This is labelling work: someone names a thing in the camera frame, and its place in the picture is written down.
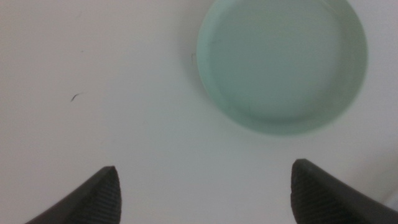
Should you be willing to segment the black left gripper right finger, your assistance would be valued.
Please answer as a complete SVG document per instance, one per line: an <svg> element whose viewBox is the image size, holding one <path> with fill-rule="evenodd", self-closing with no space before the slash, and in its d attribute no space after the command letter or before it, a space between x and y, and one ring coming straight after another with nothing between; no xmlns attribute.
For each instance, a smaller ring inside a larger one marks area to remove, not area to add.
<svg viewBox="0 0 398 224"><path fill-rule="evenodd" d="M397 212L306 159L292 165L290 204L297 223L395 224Z"/></svg>

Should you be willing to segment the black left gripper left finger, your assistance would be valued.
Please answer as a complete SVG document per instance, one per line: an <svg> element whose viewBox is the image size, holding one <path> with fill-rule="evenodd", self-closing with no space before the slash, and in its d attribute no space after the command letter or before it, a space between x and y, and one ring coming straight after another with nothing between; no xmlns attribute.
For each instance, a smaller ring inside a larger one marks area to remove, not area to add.
<svg viewBox="0 0 398 224"><path fill-rule="evenodd" d="M28 224L119 224L121 188L114 166L100 169Z"/></svg>

